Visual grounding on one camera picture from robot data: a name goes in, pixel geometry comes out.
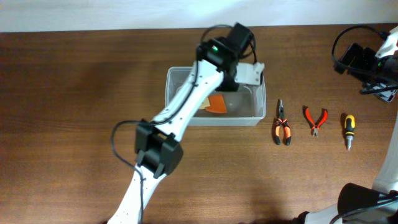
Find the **yellow black stubby screwdriver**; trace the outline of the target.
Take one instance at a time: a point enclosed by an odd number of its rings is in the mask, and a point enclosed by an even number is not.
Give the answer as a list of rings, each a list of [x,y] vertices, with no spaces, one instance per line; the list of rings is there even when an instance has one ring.
[[[352,143],[354,141],[354,130],[355,130],[355,119],[353,115],[347,115],[345,118],[345,139],[346,148],[348,151],[351,150]]]

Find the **clear plastic container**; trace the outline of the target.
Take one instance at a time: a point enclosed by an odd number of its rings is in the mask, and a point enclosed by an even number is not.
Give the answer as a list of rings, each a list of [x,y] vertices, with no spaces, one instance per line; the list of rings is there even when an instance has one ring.
[[[171,67],[165,84],[165,104],[168,105],[190,74],[191,67]],[[198,110],[190,120],[190,126],[255,126],[267,112],[266,86],[240,84],[236,92],[213,91],[221,95],[226,113],[211,113]]]

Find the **orange scraper wooden handle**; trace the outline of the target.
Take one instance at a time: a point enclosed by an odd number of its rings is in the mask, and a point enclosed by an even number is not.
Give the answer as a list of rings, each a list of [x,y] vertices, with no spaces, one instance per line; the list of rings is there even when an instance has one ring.
[[[199,107],[200,110],[205,110],[210,113],[225,114],[227,113],[226,105],[223,95],[210,95]]]

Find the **small red side cutters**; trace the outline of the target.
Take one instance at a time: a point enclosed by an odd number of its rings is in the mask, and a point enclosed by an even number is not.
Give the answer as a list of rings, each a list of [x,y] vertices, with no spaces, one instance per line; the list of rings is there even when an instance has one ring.
[[[320,117],[317,120],[314,120],[312,116],[310,115],[310,110],[309,107],[304,106],[303,107],[303,114],[307,122],[309,123],[311,130],[312,130],[312,136],[318,137],[319,136],[319,129],[321,125],[323,125],[326,120],[328,119],[328,110],[327,109],[322,109],[322,113]]]

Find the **orange black needle-nose pliers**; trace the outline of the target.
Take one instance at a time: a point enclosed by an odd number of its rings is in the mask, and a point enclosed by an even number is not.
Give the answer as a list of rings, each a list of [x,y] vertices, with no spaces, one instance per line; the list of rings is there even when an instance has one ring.
[[[280,139],[280,136],[279,136],[281,129],[284,130],[285,138],[283,141]],[[290,145],[291,140],[292,140],[292,132],[291,132],[291,128],[289,126],[289,122],[285,118],[284,105],[283,105],[283,102],[281,99],[278,100],[277,117],[275,119],[273,134],[274,134],[274,141],[277,145],[281,145],[282,142],[284,142],[284,144],[286,146]]]

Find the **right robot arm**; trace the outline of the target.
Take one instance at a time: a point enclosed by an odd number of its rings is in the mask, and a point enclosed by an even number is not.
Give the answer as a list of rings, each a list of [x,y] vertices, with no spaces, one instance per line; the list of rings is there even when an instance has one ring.
[[[382,40],[378,51],[350,45],[340,59],[333,58],[338,73],[348,72],[364,83],[363,95],[389,101],[397,94],[397,29],[372,29]],[[397,131],[394,130],[386,158],[369,189],[346,184],[338,201],[317,212],[303,212],[293,223],[397,223]]]

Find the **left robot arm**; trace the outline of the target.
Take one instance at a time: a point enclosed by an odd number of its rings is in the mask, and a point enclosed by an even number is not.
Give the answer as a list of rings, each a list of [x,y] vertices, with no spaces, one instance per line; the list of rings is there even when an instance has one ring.
[[[241,84],[261,84],[264,64],[242,59],[251,48],[256,54],[252,31],[240,24],[229,26],[225,37],[201,39],[190,74],[172,101],[152,121],[135,121],[135,163],[124,161],[134,174],[121,204],[109,223],[142,223],[144,209],[160,182],[183,157],[180,141],[190,120],[214,91],[237,91]]]

